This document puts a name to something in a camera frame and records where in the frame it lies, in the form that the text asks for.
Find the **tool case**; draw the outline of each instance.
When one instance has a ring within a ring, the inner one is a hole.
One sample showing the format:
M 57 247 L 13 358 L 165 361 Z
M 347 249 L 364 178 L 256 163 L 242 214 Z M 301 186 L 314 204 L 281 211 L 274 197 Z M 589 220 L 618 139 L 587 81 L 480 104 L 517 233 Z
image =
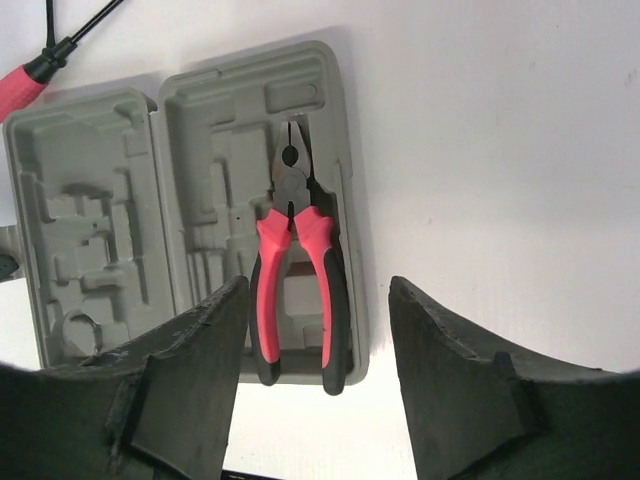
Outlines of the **tool case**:
M 351 309 L 347 384 L 369 359 L 343 90 L 320 42 L 10 116 L 4 134 L 41 362 L 75 363 L 251 276 L 283 121 L 304 129 Z M 294 237 L 281 269 L 281 383 L 321 383 L 322 302 Z M 249 336 L 241 381 L 257 381 Z

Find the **white surface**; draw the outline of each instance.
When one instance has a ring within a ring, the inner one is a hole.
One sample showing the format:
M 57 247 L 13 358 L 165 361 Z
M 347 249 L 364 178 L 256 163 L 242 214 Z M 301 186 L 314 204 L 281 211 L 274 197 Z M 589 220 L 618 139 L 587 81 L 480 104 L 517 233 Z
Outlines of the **white surface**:
M 59 31 L 102 3 L 60 0 Z M 3 2 L 1 44 L 16 47 L 0 71 L 41 47 L 43 4 Z M 389 333 L 394 274 L 542 353 L 640 365 L 638 18 L 634 0 L 130 0 L 87 38 L 51 91 L 154 73 L 153 93 L 193 62 L 290 37 L 326 41 L 341 64 L 370 373 L 338 398 L 241 385 L 228 468 L 415 476 Z M 10 222 L 4 170 L 0 182 Z M 24 285 L 0 295 L 0 357 L 33 366 Z

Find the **pliers handle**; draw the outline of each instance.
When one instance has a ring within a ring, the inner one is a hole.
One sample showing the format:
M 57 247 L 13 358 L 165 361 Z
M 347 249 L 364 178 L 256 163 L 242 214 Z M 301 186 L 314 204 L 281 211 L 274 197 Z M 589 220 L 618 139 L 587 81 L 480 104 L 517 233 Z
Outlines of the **pliers handle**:
M 322 385 L 329 395 L 342 393 L 347 373 L 350 311 L 344 273 L 331 244 L 333 220 L 314 206 L 294 217 L 300 245 L 311 259 L 323 308 Z M 272 209 L 257 224 L 260 250 L 251 276 L 255 301 L 249 329 L 258 376 L 273 385 L 280 376 L 280 342 L 277 327 L 277 285 L 282 257 L 291 244 L 289 218 Z

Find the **pliers jaw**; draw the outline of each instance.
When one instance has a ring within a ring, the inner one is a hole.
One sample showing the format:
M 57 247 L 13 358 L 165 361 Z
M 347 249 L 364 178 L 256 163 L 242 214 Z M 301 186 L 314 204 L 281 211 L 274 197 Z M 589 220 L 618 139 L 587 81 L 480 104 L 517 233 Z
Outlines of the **pliers jaw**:
M 273 208 L 290 217 L 311 206 L 309 179 L 311 158 L 298 122 L 283 122 L 280 127 L 276 154 L 272 164 Z

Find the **red pliers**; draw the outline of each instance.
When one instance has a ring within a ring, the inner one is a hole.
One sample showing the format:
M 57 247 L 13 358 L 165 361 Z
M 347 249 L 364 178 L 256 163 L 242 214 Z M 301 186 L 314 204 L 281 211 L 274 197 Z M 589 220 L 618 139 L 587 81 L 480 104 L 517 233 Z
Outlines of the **red pliers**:
M 318 277 L 323 306 L 322 384 L 329 395 L 344 389 L 350 332 L 349 296 L 344 271 L 331 244 L 333 220 L 311 205 L 311 159 L 297 122 L 284 122 L 271 168 L 273 207 L 257 222 L 260 250 L 251 275 L 249 332 L 260 381 L 280 376 L 276 315 L 278 274 L 295 225 Z

